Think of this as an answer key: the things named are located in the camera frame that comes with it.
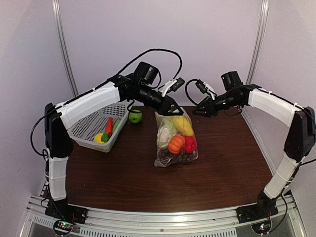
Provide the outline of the yellow toy banana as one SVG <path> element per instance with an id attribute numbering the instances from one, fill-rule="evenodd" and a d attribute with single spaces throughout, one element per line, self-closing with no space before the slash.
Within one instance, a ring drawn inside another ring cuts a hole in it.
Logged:
<path id="1" fill-rule="evenodd" d="M 172 122 L 176 129 L 184 136 L 191 137 L 194 135 L 191 124 L 184 116 L 173 116 Z"/>

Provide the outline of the red toy bell pepper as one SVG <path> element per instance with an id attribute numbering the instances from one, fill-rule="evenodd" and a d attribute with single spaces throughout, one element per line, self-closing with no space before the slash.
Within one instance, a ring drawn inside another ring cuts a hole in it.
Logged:
<path id="1" fill-rule="evenodd" d="M 194 136 L 185 136 L 185 145 L 184 145 L 184 151 L 185 153 L 192 153 L 196 149 L 196 140 Z"/>

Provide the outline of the green toy apple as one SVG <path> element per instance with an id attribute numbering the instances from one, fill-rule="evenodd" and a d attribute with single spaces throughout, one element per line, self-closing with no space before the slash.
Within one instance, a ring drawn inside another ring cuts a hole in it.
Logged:
<path id="1" fill-rule="evenodd" d="M 129 112 L 128 119 L 132 124 L 138 124 L 142 121 L 143 113 L 140 110 L 133 110 Z"/>

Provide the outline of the clear dotted zip top bag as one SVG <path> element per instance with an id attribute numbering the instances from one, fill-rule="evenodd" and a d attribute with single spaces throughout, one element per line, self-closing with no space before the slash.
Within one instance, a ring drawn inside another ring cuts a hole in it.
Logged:
<path id="1" fill-rule="evenodd" d="M 166 168 L 176 163 L 198 159 L 198 146 L 192 122 L 186 111 L 182 115 L 163 116 L 155 113 L 157 156 L 155 167 Z"/>

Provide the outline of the orange toy pumpkin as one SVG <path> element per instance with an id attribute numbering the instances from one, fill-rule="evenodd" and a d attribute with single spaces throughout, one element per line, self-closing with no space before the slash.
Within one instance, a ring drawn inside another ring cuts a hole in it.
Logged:
<path id="1" fill-rule="evenodd" d="M 172 154 L 179 154 L 185 144 L 185 139 L 182 135 L 175 135 L 168 144 L 168 150 Z"/>

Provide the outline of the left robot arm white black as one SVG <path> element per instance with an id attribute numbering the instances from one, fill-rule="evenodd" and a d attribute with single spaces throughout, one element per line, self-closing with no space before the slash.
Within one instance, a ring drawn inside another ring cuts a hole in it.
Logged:
<path id="1" fill-rule="evenodd" d="M 66 166 L 73 151 L 73 142 L 67 131 L 84 117 L 116 102 L 134 100 L 143 103 L 164 116 L 182 115 L 183 111 L 167 94 L 184 84 L 174 78 L 165 84 L 162 92 L 150 85 L 160 71 L 145 62 L 126 76 L 117 73 L 95 88 L 66 102 L 45 107 L 45 144 L 43 151 L 49 182 L 50 206 L 60 219 L 71 215 L 66 195 Z"/>

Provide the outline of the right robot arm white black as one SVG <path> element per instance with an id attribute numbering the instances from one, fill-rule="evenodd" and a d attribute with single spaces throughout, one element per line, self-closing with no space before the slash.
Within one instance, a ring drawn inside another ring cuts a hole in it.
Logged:
<path id="1" fill-rule="evenodd" d="M 270 213 L 286 186 L 293 181 L 303 159 L 316 143 L 315 112 L 311 107 L 301 107 L 258 85 L 243 84 L 236 71 L 223 74 L 221 79 L 226 90 L 221 95 L 217 95 L 206 82 L 199 79 L 196 81 L 195 86 L 207 97 L 196 105 L 193 114 L 211 117 L 231 107 L 242 110 L 244 106 L 250 106 L 271 115 L 289 129 L 282 161 L 259 193 L 253 207 L 253 214 L 263 218 Z"/>

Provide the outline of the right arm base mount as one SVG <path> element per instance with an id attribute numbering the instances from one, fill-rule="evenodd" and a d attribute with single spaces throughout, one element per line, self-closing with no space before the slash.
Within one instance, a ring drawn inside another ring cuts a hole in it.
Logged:
<path id="1" fill-rule="evenodd" d="M 272 229 L 271 217 L 278 214 L 276 206 L 268 211 L 261 211 L 257 204 L 240 206 L 236 209 L 236 215 L 240 224 L 250 224 L 252 231 L 258 235 L 267 235 Z"/>

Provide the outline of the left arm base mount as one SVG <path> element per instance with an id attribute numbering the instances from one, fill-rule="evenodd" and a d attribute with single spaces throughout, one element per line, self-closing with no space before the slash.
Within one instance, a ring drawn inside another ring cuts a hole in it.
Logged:
<path id="1" fill-rule="evenodd" d="M 53 230 L 58 236 L 68 235 L 71 231 L 79 228 L 78 224 L 85 224 L 88 210 L 83 207 L 68 206 L 66 214 L 61 214 L 53 206 L 48 206 L 45 215 L 55 218 L 53 222 Z"/>

